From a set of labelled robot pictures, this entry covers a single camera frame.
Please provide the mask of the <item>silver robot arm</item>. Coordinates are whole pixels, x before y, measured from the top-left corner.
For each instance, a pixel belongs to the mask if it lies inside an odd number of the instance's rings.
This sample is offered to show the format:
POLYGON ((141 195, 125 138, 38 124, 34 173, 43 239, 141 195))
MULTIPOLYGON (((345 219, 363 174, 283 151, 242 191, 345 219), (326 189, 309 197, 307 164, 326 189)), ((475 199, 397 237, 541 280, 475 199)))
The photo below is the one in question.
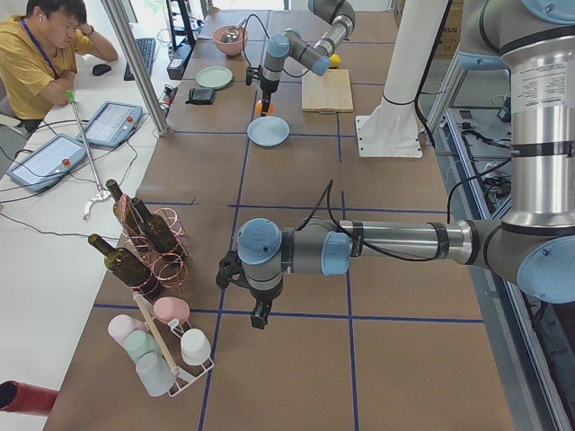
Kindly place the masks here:
POLYGON ((255 76, 261 88, 261 116, 270 113, 271 96, 279 88, 284 64, 292 58, 313 74, 323 76, 331 65, 336 48, 355 30, 356 15, 348 1, 308 1, 309 11, 329 25, 315 44, 305 41, 295 29, 270 37, 263 64, 255 76))
POLYGON ((511 72, 510 210, 493 221, 329 221, 314 232, 253 219, 238 233, 237 257, 255 300, 254 328, 266 326, 285 274, 339 275, 365 249, 406 261, 452 259, 541 301, 573 301, 574 4, 486 1, 477 25, 482 44, 511 72))

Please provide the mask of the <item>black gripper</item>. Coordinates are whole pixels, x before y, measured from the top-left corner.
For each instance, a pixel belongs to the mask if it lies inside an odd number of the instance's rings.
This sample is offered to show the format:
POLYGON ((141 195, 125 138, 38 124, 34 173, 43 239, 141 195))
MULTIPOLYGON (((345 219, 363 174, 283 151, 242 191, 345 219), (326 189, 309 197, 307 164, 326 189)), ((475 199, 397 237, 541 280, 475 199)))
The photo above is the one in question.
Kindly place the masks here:
POLYGON ((264 330, 268 324, 272 303, 282 293, 283 283, 278 282, 274 287, 265 290, 249 286, 248 290, 255 300, 250 314, 251 325, 255 329, 264 330))
POLYGON ((262 77, 260 79, 260 88, 262 91, 263 113, 265 113, 271 103, 271 95, 279 88, 279 80, 270 80, 262 77))

